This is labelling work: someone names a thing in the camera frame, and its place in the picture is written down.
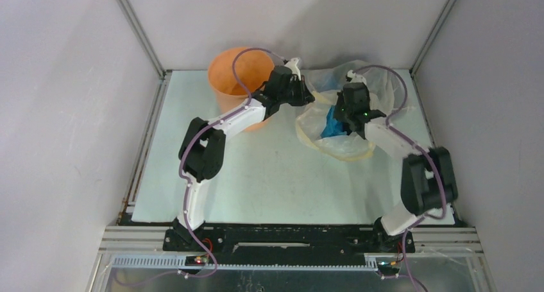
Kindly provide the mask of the blue plastic trash bag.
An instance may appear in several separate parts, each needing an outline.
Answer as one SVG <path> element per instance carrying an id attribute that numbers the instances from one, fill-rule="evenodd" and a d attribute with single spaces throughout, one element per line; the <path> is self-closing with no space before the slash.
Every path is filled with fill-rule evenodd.
<path id="1" fill-rule="evenodd" d="M 328 137 L 337 137 L 341 135 L 350 135 L 352 133 L 348 125 L 338 121 L 334 117 L 335 109 L 336 107 L 330 107 L 327 113 L 326 124 L 323 131 L 320 134 L 320 137 L 322 139 L 328 138 Z"/>

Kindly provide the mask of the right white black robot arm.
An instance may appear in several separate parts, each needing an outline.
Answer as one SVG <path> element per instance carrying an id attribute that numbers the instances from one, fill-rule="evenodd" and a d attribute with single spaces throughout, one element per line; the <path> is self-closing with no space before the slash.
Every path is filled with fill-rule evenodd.
<path id="1" fill-rule="evenodd" d="M 458 198 L 446 148 L 424 148 L 391 126 L 385 113 L 371 108 L 370 92 L 363 82 L 347 83 L 338 92 L 334 119 L 391 158 L 402 161 L 401 201 L 378 220 L 381 230 L 373 235 L 377 250 L 390 252 L 399 243 L 398 235 L 431 217 L 433 209 L 440 209 L 439 217 L 445 217 L 447 205 Z"/>

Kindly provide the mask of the translucent white plastic bag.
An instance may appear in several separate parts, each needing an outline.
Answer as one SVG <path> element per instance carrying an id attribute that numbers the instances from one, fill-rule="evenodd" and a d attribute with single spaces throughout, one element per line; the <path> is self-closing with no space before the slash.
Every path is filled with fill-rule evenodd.
<path id="1" fill-rule="evenodd" d="M 370 92 L 370 108 L 390 115 L 396 109 L 406 110 L 403 103 L 406 92 L 399 77 L 392 71 L 372 67 L 362 60 L 345 62 L 328 69 L 309 70 L 305 82 L 312 95 L 308 104 L 296 117 L 295 129 L 299 140 L 306 146 L 342 161 L 356 161 L 373 155 L 375 144 L 356 133 L 337 137 L 320 137 L 330 107 L 337 103 L 337 93 L 347 84 L 346 73 L 353 70 L 362 78 Z"/>

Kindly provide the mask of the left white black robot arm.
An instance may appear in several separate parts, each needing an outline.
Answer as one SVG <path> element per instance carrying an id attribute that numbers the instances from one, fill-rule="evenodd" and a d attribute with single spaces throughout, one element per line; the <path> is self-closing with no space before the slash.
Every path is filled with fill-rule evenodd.
<path id="1" fill-rule="evenodd" d="M 178 243 L 187 251 L 202 245 L 203 234 L 196 228 L 205 221 L 203 206 L 209 182 L 223 166 L 226 143 L 245 129 L 268 120 L 283 104 L 303 107 L 315 100 L 305 84 L 299 61 L 292 58 L 275 66 L 263 86 L 230 111 L 210 120 L 196 117 L 190 122 L 178 154 L 178 173 L 186 181 L 177 217 L 184 228 Z"/>

